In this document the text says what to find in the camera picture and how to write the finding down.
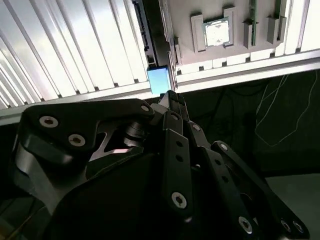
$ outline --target cable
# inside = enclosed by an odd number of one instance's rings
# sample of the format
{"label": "cable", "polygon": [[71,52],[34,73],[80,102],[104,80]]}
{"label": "cable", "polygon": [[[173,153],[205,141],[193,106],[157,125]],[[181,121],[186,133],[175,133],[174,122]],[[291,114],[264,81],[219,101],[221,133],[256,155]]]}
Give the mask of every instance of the cable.
{"label": "cable", "polygon": [[315,71],[315,80],[314,80],[314,82],[313,82],[313,84],[312,84],[312,87],[310,88],[310,92],[309,92],[309,96],[308,96],[308,104],[307,104],[306,108],[304,109],[304,111],[301,113],[301,115],[298,117],[298,119],[297,119],[297,121],[296,121],[296,124],[295,124],[295,129],[294,129],[292,132],[290,132],[289,134],[287,134],[286,136],[284,136],[283,138],[281,138],[277,143],[275,143],[275,144],[269,144],[267,141],[265,141],[265,140],[257,133],[257,127],[258,127],[258,125],[257,125],[256,128],[255,128],[255,131],[254,131],[255,134],[257,135],[257,137],[260,138],[260,139],[261,139],[265,144],[267,144],[269,147],[274,147],[274,146],[278,145],[279,143],[281,143],[283,140],[285,140],[287,137],[289,137],[289,136],[291,136],[292,134],[294,134],[294,133],[298,130],[299,122],[300,122],[301,118],[302,118],[303,115],[307,112],[307,110],[308,110],[308,108],[309,108],[309,106],[310,106],[312,91],[313,91],[313,89],[314,89],[314,87],[315,87],[315,85],[316,85],[317,80],[318,80],[318,72]]}
{"label": "cable", "polygon": [[38,212],[40,212],[42,209],[45,209],[46,207],[43,206],[39,208],[38,210],[34,211],[32,214],[30,214],[23,223],[18,226],[16,229],[14,229],[4,240],[13,240],[17,236],[17,234],[20,232],[20,230],[31,220],[31,218],[36,215]]}
{"label": "cable", "polygon": [[[264,114],[264,116],[262,117],[262,119],[260,120],[260,122],[257,122],[257,123],[256,123],[255,129],[257,129],[257,127],[262,123],[262,121],[263,121],[263,120],[266,118],[266,116],[268,115],[268,113],[269,113],[272,105],[274,104],[274,102],[275,102],[275,100],[276,100],[276,98],[277,98],[278,92],[279,92],[280,87],[281,87],[281,83],[284,81],[284,78],[287,78],[287,77],[288,77],[288,76],[286,76],[286,77],[283,76],[283,77],[282,77],[282,79],[281,79],[281,81],[280,81],[280,83],[279,83],[279,85],[278,85],[278,87],[277,87],[277,89],[276,89],[275,95],[274,95],[274,97],[273,97],[273,100],[272,100],[269,108],[268,108],[267,111],[265,112],[265,114]],[[259,105],[258,105],[258,107],[257,107],[257,109],[256,109],[256,112],[255,112],[256,115],[258,114],[259,109],[260,109],[260,107],[261,107],[264,99],[266,99],[266,98],[264,98],[264,95],[265,95],[265,93],[266,93],[267,87],[268,87],[268,86],[265,87],[265,90],[264,90],[264,93],[263,93],[263,95],[262,95],[261,101],[260,101],[260,103],[259,103]]]}
{"label": "cable", "polygon": [[0,216],[4,214],[4,212],[14,203],[15,200],[16,199],[14,198],[11,200],[11,202],[9,202],[9,204],[0,212]]}
{"label": "cable", "polygon": [[[289,75],[287,75],[287,76],[284,75],[284,76],[281,78],[281,81],[280,81],[280,84],[279,84],[278,88],[281,88],[281,87],[286,83],[288,77],[289,77]],[[269,98],[272,94],[274,94],[274,93],[278,90],[278,88],[276,88],[276,89],[273,90],[271,93],[269,93],[268,96],[264,97],[265,94],[266,94],[267,87],[268,87],[268,85],[265,87],[265,90],[264,90],[264,93],[263,93],[263,95],[262,95],[260,104],[259,104],[258,108],[256,109],[256,114],[258,114],[262,102],[263,102],[264,100],[266,100],[267,98]]]}

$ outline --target robotic hand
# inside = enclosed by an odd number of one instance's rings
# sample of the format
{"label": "robotic hand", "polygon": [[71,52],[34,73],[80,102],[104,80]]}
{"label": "robotic hand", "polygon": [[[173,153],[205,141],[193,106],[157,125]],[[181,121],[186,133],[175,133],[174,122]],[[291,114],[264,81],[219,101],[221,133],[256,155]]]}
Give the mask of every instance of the robotic hand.
{"label": "robotic hand", "polygon": [[[89,161],[133,147],[143,153],[86,179]],[[46,240],[310,238],[226,143],[208,143],[173,91],[151,106],[125,99],[29,107],[12,163],[15,184],[52,215]]]}

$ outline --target white wire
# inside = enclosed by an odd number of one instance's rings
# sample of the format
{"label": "white wire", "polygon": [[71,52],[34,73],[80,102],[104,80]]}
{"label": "white wire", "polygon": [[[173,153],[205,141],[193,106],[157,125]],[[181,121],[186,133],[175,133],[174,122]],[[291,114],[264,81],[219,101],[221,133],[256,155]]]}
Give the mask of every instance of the white wire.
{"label": "white wire", "polygon": [[[287,75],[287,76],[283,76],[283,77],[281,78],[281,81],[280,81],[278,87],[277,87],[276,90],[275,90],[275,95],[274,95],[274,97],[273,97],[273,100],[272,100],[269,108],[267,109],[267,111],[265,112],[264,116],[261,118],[261,120],[260,120],[259,122],[257,122],[257,120],[256,120],[256,127],[255,127],[255,129],[257,129],[257,127],[262,123],[262,121],[263,121],[263,120],[266,118],[266,116],[268,115],[268,113],[269,113],[272,105],[274,104],[274,102],[275,102],[275,100],[276,100],[276,98],[277,98],[278,92],[279,92],[281,86],[283,85],[282,83],[284,82],[284,78],[285,78],[285,80],[287,80],[288,75]],[[268,86],[265,87],[265,90],[264,90],[263,95],[266,93],[267,87],[268,87]],[[259,105],[258,105],[258,107],[257,107],[257,109],[256,109],[256,113],[255,113],[256,115],[258,114],[259,109],[260,109],[263,101],[264,101],[267,97],[264,98],[264,96],[262,96],[261,101],[260,101],[260,103],[259,103]]]}
{"label": "white wire", "polygon": [[258,125],[257,125],[256,128],[255,128],[255,130],[254,130],[254,132],[255,132],[255,134],[257,135],[257,137],[260,138],[260,139],[261,139],[265,144],[267,144],[269,147],[274,147],[274,146],[278,145],[279,143],[281,143],[283,140],[285,140],[287,137],[289,137],[289,136],[291,136],[292,134],[294,134],[294,133],[298,130],[299,122],[300,122],[301,118],[302,118],[303,115],[307,112],[307,110],[308,110],[308,108],[309,108],[309,106],[310,106],[311,94],[312,94],[312,91],[313,91],[313,89],[314,89],[314,87],[315,87],[315,85],[316,85],[317,80],[318,80],[318,72],[315,71],[315,80],[314,80],[314,82],[313,82],[313,84],[312,84],[312,87],[310,88],[309,97],[308,97],[308,104],[307,104],[306,108],[304,109],[304,111],[301,113],[301,115],[298,117],[298,119],[297,119],[297,121],[296,121],[296,124],[295,124],[295,130],[293,130],[292,132],[290,132],[289,134],[287,134],[286,136],[284,136],[283,138],[281,138],[277,143],[275,143],[275,144],[269,144],[268,142],[266,142],[266,141],[257,133],[257,127],[258,127]]}

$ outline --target metal frame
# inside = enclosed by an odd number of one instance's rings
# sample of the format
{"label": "metal frame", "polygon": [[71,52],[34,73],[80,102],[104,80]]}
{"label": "metal frame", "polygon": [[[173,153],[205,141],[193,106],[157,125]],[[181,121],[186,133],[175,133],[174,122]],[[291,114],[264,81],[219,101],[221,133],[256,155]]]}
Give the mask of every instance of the metal frame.
{"label": "metal frame", "polygon": [[[176,76],[178,84],[178,89],[176,91],[184,93],[315,69],[320,69],[320,50],[301,52],[256,62],[248,62],[213,69],[219,70],[218,73],[220,74],[216,75],[212,75],[210,73],[211,70],[205,70],[201,71],[202,78],[192,78],[194,74],[190,73],[190,79],[185,81],[181,79],[182,75],[178,75]],[[21,113],[26,108],[33,105],[63,104],[90,100],[101,101],[129,98],[149,99],[155,97],[159,96],[151,93],[149,82],[140,82],[127,86],[3,109],[0,111],[0,126],[18,123],[20,121]]]}

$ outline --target dark background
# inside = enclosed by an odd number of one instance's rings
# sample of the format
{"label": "dark background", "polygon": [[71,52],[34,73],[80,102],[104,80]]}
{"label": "dark background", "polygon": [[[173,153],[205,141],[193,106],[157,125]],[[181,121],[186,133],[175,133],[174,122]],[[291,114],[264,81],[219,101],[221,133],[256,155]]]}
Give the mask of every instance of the dark background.
{"label": "dark background", "polygon": [[[282,76],[262,79],[248,83],[186,92],[185,98],[189,116],[205,131],[209,142],[221,140],[229,144],[244,160],[260,167],[265,177],[320,172],[318,156],[320,152],[320,83],[317,81],[310,95],[309,107],[299,121],[297,131],[285,140],[270,147],[255,134],[256,119],[265,115],[275,94],[266,99],[256,116],[257,107],[265,96],[274,91]],[[258,126],[257,133],[270,145],[294,131],[299,116],[308,105],[309,94],[316,80],[316,72],[301,72],[288,76],[279,89],[269,113]],[[213,116],[218,99],[221,98],[216,114]],[[0,127],[0,189],[1,196],[13,197],[21,192],[8,183],[6,170],[16,137],[17,124]],[[94,174],[106,165],[105,159],[89,164],[88,172]],[[17,226],[28,214],[32,199],[19,198],[2,215],[12,226]],[[37,202],[33,210],[41,206]],[[49,215],[44,210],[39,213],[23,230],[26,235],[34,236],[45,226]]]}

